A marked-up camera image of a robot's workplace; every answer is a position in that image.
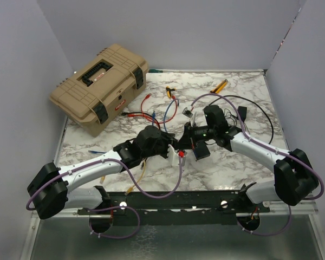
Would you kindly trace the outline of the black blue network switch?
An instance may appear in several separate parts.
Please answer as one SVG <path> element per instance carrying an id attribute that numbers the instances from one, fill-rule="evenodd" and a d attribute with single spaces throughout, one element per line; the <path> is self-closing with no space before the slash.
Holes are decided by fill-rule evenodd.
<path id="1" fill-rule="evenodd" d="M 193 150 L 196 161 L 210 156 L 210 151 L 205 142 L 199 142 Z"/>

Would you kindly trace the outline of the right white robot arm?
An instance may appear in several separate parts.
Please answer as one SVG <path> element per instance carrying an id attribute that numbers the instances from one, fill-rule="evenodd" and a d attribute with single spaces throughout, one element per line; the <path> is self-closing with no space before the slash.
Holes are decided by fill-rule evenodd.
<path id="1" fill-rule="evenodd" d="M 223 110 L 217 105 L 204 108 L 205 126 L 196 125 L 191 108 L 185 108 L 183 114 L 190 121 L 184 125 L 177 149 L 198 151 L 200 146 L 206 148 L 206 141 L 214 140 L 219 147 L 242 154 L 274 174 L 273 181 L 242 188 L 244 195 L 238 198 L 242 211 L 250 212 L 257 204 L 266 201 L 283 201 L 295 206 L 318 187 L 319 181 L 302 150 L 279 149 L 249 136 L 239 127 L 230 126 Z"/>

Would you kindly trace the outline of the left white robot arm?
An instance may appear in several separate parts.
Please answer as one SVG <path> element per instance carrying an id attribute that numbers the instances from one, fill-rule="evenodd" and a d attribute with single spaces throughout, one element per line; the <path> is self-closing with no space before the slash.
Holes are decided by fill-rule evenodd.
<path id="1" fill-rule="evenodd" d="M 129 172 L 144 159 L 157 155 L 182 168 L 183 158 L 174 147 L 176 143 L 174 134 L 147 126 L 136 138 L 126 140 L 96 158 L 63 167 L 57 167 L 54 162 L 47 163 L 28 185 L 30 198 L 25 207 L 28 211 L 37 211 L 41 219 L 75 207 L 104 213 L 109 206 L 108 199 L 97 187 L 81 191 L 82 185 L 103 176 Z"/>

